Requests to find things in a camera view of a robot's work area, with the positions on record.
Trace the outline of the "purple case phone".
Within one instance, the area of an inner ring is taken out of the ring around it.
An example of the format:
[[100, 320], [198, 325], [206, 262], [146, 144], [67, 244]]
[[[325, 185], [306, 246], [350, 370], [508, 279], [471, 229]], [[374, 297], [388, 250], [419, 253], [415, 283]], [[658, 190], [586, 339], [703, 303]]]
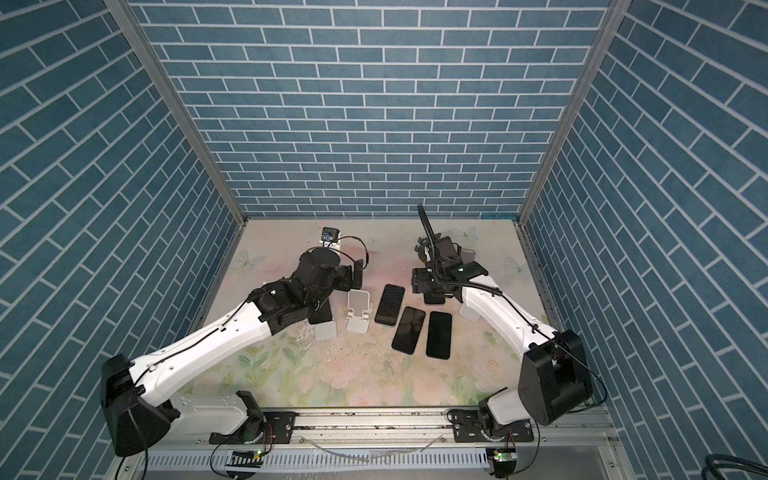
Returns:
[[424, 292], [423, 300], [426, 305], [444, 305], [446, 298], [443, 294], [435, 292]]

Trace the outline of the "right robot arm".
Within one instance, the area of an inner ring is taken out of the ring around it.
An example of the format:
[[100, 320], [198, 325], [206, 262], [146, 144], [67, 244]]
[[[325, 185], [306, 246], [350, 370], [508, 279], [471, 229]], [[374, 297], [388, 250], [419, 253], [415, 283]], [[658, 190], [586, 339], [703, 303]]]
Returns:
[[521, 361], [517, 385], [479, 404], [488, 430], [523, 420], [546, 426], [592, 397], [591, 371], [575, 332], [558, 331], [524, 310], [484, 267], [464, 262], [450, 238], [421, 238], [415, 251], [424, 266], [412, 273], [413, 291], [458, 300], [471, 318], [486, 320]]

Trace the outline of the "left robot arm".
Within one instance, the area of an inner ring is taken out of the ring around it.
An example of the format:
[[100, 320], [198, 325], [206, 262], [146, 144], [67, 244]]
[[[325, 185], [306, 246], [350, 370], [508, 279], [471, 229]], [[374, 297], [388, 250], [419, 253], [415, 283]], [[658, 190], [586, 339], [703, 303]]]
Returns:
[[368, 258], [341, 262], [342, 252], [312, 247], [289, 276], [251, 291], [232, 311], [150, 354], [118, 354], [101, 366], [100, 406], [115, 454], [130, 457], [158, 443], [181, 421], [172, 404], [181, 387], [239, 350], [302, 321], [332, 320], [335, 291], [362, 286]]

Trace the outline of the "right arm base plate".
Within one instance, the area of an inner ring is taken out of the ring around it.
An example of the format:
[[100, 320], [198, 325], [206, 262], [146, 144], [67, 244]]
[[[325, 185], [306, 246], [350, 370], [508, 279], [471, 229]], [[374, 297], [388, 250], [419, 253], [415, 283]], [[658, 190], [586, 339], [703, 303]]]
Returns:
[[515, 421], [496, 427], [492, 420], [485, 419], [478, 409], [449, 409], [445, 418], [450, 424], [455, 443], [526, 443], [534, 441], [534, 432], [529, 421]]

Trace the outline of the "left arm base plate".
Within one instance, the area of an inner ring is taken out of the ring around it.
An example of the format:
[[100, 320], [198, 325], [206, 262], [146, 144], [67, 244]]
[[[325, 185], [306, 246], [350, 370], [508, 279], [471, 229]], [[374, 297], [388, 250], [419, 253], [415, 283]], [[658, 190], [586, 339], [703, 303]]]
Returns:
[[230, 434], [211, 433], [211, 445], [288, 444], [296, 420], [295, 412], [266, 412], [261, 417], [249, 417]]

